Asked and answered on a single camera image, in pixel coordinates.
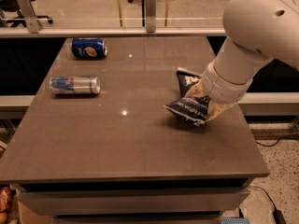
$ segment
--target metal post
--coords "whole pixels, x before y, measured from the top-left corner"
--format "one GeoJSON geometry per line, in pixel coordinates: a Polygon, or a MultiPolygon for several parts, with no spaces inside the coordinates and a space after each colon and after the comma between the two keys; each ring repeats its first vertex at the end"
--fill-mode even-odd
{"type": "Polygon", "coordinates": [[[21,9],[21,13],[25,18],[29,33],[37,34],[41,25],[36,18],[36,14],[31,6],[30,0],[17,0],[17,2],[21,9]]]}
{"type": "Polygon", "coordinates": [[[148,33],[156,31],[156,0],[146,0],[146,30],[148,33]]]}

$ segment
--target table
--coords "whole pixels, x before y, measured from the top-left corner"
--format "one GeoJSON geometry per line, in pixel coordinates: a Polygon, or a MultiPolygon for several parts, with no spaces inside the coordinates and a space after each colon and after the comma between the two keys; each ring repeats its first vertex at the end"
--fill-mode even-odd
{"type": "Polygon", "coordinates": [[[66,40],[0,160],[0,182],[15,184],[20,202],[41,216],[156,213],[219,223],[269,171],[238,106],[200,128],[164,109],[179,98],[177,68],[202,72],[214,58],[206,38],[106,41],[107,57],[87,61],[66,40]],[[78,75],[97,75],[101,93],[50,93],[51,77],[78,75]]]}

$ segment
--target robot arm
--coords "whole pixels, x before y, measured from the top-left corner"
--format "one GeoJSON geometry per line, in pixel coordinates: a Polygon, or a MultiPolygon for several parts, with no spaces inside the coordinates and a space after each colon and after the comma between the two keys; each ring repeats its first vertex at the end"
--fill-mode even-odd
{"type": "Polygon", "coordinates": [[[274,58],[298,70],[298,15],[299,0],[231,0],[223,14],[228,37],[203,73],[203,93],[215,103],[232,104],[274,58]]]}

